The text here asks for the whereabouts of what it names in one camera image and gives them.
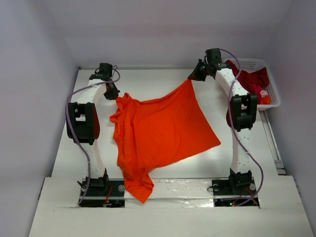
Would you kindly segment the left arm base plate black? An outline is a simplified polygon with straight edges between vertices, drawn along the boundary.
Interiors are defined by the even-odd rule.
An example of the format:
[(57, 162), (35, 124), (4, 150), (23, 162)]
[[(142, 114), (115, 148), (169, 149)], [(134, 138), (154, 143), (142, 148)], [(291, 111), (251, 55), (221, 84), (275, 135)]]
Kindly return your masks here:
[(123, 179), (110, 179), (106, 187), (91, 183), (79, 206), (123, 208), (125, 207), (124, 193), (125, 186)]

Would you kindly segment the orange t shirt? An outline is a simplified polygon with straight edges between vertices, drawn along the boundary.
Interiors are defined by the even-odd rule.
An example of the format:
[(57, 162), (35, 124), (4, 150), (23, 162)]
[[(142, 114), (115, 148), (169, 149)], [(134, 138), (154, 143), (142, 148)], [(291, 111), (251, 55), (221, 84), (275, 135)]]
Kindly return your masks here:
[(221, 144), (204, 116), (192, 81), (187, 79), (169, 94), (139, 101), (128, 93), (116, 99), (110, 116), (115, 125), (117, 165), (126, 190), (145, 203), (154, 189), (149, 173)]

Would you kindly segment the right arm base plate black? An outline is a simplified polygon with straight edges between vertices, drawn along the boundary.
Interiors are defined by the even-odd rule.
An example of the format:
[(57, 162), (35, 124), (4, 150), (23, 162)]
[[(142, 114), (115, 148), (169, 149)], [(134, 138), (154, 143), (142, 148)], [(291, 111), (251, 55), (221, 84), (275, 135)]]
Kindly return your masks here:
[(215, 179), (207, 188), (214, 196), (216, 207), (259, 206), (254, 179), (234, 184), (229, 179)]

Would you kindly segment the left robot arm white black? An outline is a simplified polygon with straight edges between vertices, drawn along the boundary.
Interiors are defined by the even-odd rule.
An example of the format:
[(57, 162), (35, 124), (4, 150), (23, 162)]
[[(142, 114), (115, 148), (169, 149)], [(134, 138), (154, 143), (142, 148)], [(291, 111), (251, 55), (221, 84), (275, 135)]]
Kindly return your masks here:
[(83, 152), (87, 160), (87, 175), (79, 182), (85, 196), (105, 196), (110, 192), (109, 177), (102, 163), (97, 140), (100, 122), (96, 105), (100, 99), (116, 100), (120, 91), (115, 82), (120, 79), (117, 66), (100, 63), (88, 79), (88, 85), (68, 96), (65, 105), (67, 135)]

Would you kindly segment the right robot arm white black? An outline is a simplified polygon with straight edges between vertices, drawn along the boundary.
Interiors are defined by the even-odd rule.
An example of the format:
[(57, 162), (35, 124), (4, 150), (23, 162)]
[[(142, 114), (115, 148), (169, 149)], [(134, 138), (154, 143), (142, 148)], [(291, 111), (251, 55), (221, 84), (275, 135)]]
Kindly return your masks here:
[(221, 49), (213, 48), (199, 59), (188, 79), (205, 81), (213, 77), (228, 96), (227, 124), (233, 138), (233, 158), (227, 179), (213, 180), (211, 189), (215, 196), (240, 196), (252, 183), (249, 165), (249, 136), (256, 121), (257, 95), (250, 94), (239, 83), (232, 67), (222, 61)]

